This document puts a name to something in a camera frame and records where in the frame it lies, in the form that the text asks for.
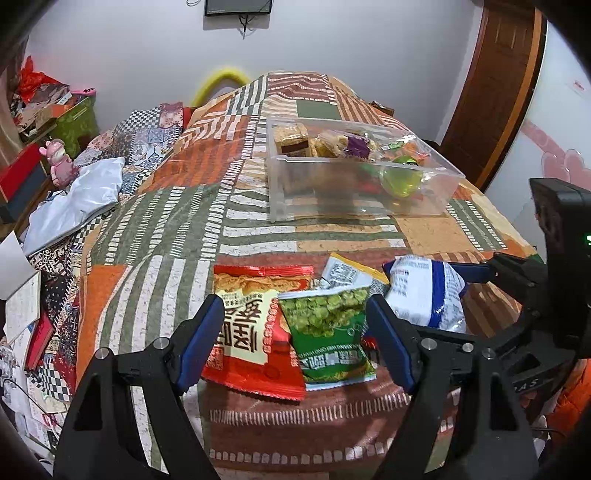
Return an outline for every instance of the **pink bear figurine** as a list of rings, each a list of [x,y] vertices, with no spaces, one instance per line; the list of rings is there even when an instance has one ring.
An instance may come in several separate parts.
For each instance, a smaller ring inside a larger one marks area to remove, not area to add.
[[[79,168],[72,163],[62,140],[58,138],[48,140],[45,146],[46,148],[40,147],[39,152],[47,157],[51,165],[51,181],[57,188],[65,189],[78,176]]]

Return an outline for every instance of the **white plastic bag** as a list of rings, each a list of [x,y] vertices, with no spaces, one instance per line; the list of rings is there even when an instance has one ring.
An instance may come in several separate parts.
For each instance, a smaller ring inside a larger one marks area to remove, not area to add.
[[[390,283],[386,301],[398,318],[465,333],[460,292],[466,283],[450,264],[415,255],[398,257],[390,270]]]
[[[29,217],[22,246],[26,256],[77,231],[119,201],[124,157],[106,158],[80,169],[70,193],[58,192]]]

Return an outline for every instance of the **open book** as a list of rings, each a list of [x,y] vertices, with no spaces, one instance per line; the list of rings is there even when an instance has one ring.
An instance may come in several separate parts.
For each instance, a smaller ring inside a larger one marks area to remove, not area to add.
[[[22,253],[14,232],[0,244],[0,299],[6,300],[4,333],[21,368],[41,316],[41,272]]]

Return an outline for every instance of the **white and blue snack bag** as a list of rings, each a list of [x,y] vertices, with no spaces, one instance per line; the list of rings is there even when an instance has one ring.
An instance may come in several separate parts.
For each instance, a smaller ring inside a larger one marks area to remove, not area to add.
[[[466,283],[447,262],[415,255],[398,257],[390,269],[386,302],[400,319],[465,333],[460,292]]]

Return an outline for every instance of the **red plastic bag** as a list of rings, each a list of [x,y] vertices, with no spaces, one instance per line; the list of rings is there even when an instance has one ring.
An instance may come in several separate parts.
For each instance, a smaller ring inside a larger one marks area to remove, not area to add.
[[[18,94],[22,101],[30,103],[39,88],[43,83],[59,83],[56,79],[48,77],[43,72],[33,71],[33,59],[29,55],[25,66],[21,69],[21,79],[18,82]]]
[[[310,288],[314,267],[215,265],[213,273],[225,318],[202,377],[256,395],[302,400],[304,377],[277,294]]]

